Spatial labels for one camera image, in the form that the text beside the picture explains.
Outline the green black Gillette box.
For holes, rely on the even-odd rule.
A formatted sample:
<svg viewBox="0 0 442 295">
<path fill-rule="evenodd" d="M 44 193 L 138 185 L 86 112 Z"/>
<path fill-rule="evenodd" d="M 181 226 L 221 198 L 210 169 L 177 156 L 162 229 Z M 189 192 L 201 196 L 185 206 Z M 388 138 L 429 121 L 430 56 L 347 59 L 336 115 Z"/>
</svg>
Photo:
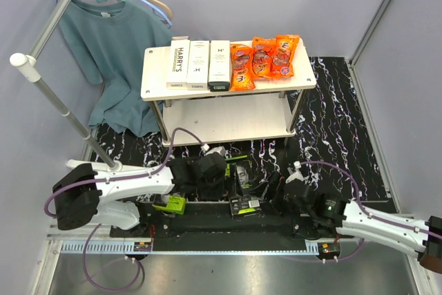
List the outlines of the green black Gillette box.
<svg viewBox="0 0 442 295">
<path fill-rule="evenodd" d="M 155 209 L 160 211 L 183 215 L 186 199 L 174 195 L 156 195 L 152 205 Z"/>
<path fill-rule="evenodd" d="M 227 160 L 225 175 L 229 177 L 229 207 L 233 219 L 253 216 L 261 212 L 259 181 L 252 161 L 245 156 Z"/>
</svg>

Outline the white Harry's box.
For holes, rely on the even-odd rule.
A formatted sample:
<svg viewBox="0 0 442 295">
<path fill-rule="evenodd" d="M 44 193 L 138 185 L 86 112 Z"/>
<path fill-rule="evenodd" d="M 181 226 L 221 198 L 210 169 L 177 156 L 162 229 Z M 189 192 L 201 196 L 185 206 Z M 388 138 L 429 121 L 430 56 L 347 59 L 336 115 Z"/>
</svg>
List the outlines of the white Harry's box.
<svg viewBox="0 0 442 295">
<path fill-rule="evenodd" d="M 209 58 L 209 90 L 228 91 L 231 83 L 230 41 L 212 40 Z"/>
<path fill-rule="evenodd" d="M 209 41 L 191 41 L 186 87 L 190 91 L 208 89 Z"/>
</svg>

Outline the orange razor pack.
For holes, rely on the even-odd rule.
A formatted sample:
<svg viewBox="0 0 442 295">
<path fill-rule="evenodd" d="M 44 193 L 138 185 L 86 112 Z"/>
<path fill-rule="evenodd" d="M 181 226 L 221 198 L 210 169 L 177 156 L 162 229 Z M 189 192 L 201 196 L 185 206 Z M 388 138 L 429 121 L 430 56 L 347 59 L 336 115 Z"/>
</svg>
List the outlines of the orange razor pack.
<svg viewBox="0 0 442 295">
<path fill-rule="evenodd" d="M 231 91 L 250 91 L 254 84 L 252 71 L 253 49 L 243 44 L 231 44 Z"/>
<path fill-rule="evenodd" d="M 294 59 L 299 35 L 277 35 L 271 63 L 271 77 L 273 79 L 294 76 L 292 61 Z"/>
<path fill-rule="evenodd" d="M 276 46 L 275 39 L 254 37 L 252 42 L 253 61 L 252 69 L 259 79 L 271 78 L 272 56 Z"/>
</svg>

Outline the white Harry's box lettered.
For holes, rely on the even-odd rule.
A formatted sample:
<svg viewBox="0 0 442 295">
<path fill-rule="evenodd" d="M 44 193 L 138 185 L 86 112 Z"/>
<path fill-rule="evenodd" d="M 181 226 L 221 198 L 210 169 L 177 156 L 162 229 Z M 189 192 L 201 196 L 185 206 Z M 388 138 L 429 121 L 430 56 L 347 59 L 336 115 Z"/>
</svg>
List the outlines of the white Harry's box lettered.
<svg viewBox="0 0 442 295">
<path fill-rule="evenodd" d="M 171 41 L 169 71 L 166 77 L 168 89 L 186 89 L 190 42 L 189 39 Z"/>
</svg>

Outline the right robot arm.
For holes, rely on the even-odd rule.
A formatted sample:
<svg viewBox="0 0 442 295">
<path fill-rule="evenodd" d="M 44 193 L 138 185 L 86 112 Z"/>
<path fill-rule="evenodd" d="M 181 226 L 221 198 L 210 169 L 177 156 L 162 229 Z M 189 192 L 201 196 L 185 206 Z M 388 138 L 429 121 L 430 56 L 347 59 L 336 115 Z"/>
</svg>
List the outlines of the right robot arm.
<svg viewBox="0 0 442 295">
<path fill-rule="evenodd" d="M 441 273 L 441 218 L 405 218 L 364 207 L 356 199 L 320 193 L 296 171 L 268 189 L 265 200 L 291 218 L 291 233 L 306 240 L 350 236 L 370 240 L 415 258 L 420 266 Z"/>
</svg>

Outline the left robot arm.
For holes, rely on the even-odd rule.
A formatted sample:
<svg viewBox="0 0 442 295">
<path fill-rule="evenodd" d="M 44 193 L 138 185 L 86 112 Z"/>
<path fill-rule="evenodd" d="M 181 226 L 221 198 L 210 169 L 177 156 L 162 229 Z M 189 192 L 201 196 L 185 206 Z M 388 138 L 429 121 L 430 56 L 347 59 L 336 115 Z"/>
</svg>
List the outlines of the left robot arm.
<svg viewBox="0 0 442 295">
<path fill-rule="evenodd" d="M 148 231 L 149 220 L 131 198 L 147 196 L 174 203 L 183 194 L 216 188 L 227 167 L 219 151 L 210 151 L 200 159 L 175 158 L 156 167 L 122 172 L 96 171 L 91 163 L 83 163 L 53 186 L 44 211 L 56 219 L 62 231 L 95 222 L 140 237 Z"/>
</svg>

